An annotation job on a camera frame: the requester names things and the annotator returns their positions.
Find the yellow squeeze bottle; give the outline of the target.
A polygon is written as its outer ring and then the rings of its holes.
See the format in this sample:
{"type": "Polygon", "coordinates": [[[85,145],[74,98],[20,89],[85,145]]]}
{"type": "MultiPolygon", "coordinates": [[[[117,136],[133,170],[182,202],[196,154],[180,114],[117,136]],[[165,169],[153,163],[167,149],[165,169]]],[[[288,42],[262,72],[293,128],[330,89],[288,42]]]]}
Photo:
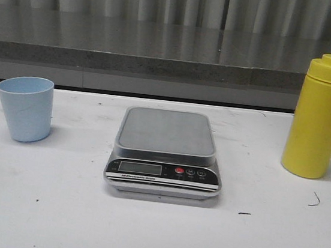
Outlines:
{"type": "Polygon", "coordinates": [[[300,90],[281,164],[300,177],[326,174],[331,159],[331,54],[312,59],[300,90]]]}

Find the light blue plastic cup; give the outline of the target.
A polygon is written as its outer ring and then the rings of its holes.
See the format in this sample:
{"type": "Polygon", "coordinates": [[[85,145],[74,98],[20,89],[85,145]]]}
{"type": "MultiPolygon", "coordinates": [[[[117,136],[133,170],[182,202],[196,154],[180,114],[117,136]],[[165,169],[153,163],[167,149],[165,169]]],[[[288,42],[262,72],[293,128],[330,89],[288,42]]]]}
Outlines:
{"type": "Polygon", "coordinates": [[[14,77],[0,82],[0,100],[11,138],[35,142],[48,137],[54,82],[40,77],[14,77]]]}

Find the silver digital kitchen scale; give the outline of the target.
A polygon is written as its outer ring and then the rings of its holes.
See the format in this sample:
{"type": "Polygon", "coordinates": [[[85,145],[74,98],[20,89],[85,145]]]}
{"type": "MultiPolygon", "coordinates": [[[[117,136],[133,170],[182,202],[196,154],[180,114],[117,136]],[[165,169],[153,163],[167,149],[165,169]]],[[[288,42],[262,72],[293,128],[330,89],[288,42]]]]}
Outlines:
{"type": "Polygon", "coordinates": [[[196,112],[130,107],[103,174],[142,195],[206,201],[222,189],[209,118],[196,112]]]}

